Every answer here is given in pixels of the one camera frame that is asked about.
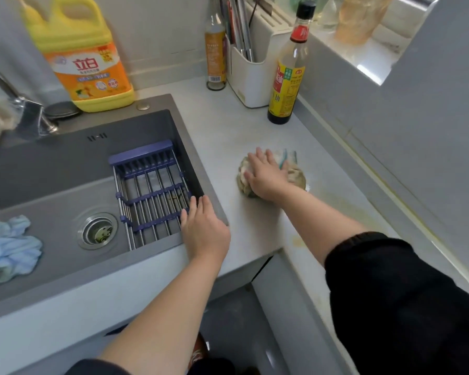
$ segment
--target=white knife block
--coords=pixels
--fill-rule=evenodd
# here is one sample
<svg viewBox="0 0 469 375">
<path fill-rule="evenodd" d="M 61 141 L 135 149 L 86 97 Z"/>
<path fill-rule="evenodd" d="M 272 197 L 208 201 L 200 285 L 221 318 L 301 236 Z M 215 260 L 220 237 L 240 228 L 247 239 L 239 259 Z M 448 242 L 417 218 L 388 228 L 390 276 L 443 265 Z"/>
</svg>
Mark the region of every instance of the white knife block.
<svg viewBox="0 0 469 375">
<path fill-rule="evenodd" d="M 257 62 L 249 62 L 227 40 L 227 81 L 247 108 L 269 105 L 278 54 L 290 39 L 294 26 L 294 21 L 289 21 L 285 12 L 272 1 L 267 1 L 273 4 L 272 15 L 257 6 L 250 26 L 252 50 Z M 253 1 L 245 0 L 245 7 L 250 18 Z"/>
</svg>

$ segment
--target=yellow bottle label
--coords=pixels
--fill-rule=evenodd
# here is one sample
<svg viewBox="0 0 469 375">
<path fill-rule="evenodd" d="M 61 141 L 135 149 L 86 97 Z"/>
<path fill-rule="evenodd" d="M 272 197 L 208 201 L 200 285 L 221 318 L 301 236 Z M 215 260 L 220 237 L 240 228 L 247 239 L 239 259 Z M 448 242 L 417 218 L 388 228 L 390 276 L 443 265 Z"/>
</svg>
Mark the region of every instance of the yellow bottle label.
<svg viewBox="0 0 469 375">
<path fill-rule="evenodd" d="M 44 56 L 74 101 L 113 96 L 132 88 L 112 42 Z"/>
<path fill-rule="evenodd" d="M 205 51 L 208 81 L 213 83 L 226 81 L 225 32 L 205 33 Z"/>
<path fill-rule="evenodd" d="M 291 115 L 305 69 L 305 67 L 285 67 L 278 61 L 275 82 L 273 83 L 273 94 L 269 101 L 269 112 L 272 115 L 276 117 Z"/>
</svg>

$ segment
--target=purple plastic rack handle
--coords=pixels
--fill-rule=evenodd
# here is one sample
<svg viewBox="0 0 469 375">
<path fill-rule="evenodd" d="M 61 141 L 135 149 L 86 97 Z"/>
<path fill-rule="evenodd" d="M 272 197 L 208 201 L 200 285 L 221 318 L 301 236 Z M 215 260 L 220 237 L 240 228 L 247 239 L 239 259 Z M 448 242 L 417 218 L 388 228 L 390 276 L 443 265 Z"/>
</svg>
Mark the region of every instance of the purple plastic rack handle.
<svg viewBox="0 0 469 375">
<path fill-rule="evenodd" d="M 147 157 L 151 154 L 156 154 L 162 151 L 166 151 L 172 148 L 172 141 L 167 139 L 165 141 L 160 141 L 157 143 L 148 144 L 145 146 L 133 148 L 129 151 L 121 152 L 120 154 L 115 154 L 109 157 L 108 162 L 112 166 L 117 166 L 129 162 L 130 160 L 136 160 L 140 158 Z"/>
</svg>

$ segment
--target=person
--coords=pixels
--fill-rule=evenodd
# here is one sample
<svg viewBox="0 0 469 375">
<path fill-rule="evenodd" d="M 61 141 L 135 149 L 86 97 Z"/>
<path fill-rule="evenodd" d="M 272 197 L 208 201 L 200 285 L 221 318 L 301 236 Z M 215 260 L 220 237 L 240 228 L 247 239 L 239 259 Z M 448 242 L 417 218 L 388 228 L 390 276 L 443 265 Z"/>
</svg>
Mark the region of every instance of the person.
<svg viewBox="0 0 469 375">
<path fill-rule="evenodd" d="M 244 175 L 253 191 L 285 211 L 325 267 L 335 330 L 360 374 L 469 374 L 468 293 L 405 241 L 369 232 L 288 183 L 287 164 L 280 169 L 271 151 L 257 148 L 249 160 L 253 172 Z M 230 231 L 207 196 L 198 204 L 191 198 L 181 228 L 186 268 L 98 359 L 78 362 L 68 375 L 234 373 L 222 360 L 191 356 L 201 353 L 201 317 Z"/>
</svg>

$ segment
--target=hand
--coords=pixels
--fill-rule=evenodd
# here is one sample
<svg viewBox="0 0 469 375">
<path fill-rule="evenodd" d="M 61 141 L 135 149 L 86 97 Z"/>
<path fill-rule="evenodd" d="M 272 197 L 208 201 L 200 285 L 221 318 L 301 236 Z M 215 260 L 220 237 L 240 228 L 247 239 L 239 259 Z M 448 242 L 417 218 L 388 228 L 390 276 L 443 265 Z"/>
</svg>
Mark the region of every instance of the hand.
<svg viewBox="0 0 469 375">
<path fill-rule="evenodd" d="M 260 147 L 256 154 L 249 153 L 249 162 L 254 173 L 245 171 L 244 176 L 257 196 L 264 200 L 277 202 L 282 192 L 288 188 L 288 162 L 280 167 L 273 157 L 271 150 L 264 155 Z"/>
<path fill-rule="evenodd" d="M 189 260 L 194 258 L 213 258 L 223 263 L 230 248 L 231 233 L 224 222 L 213 211 L 208 196 L 202 196 L 196 206 L 196 197 L 189 202 L 189 215 L 181 212 L 182 238 L 188 250 Z"/>
</svg>

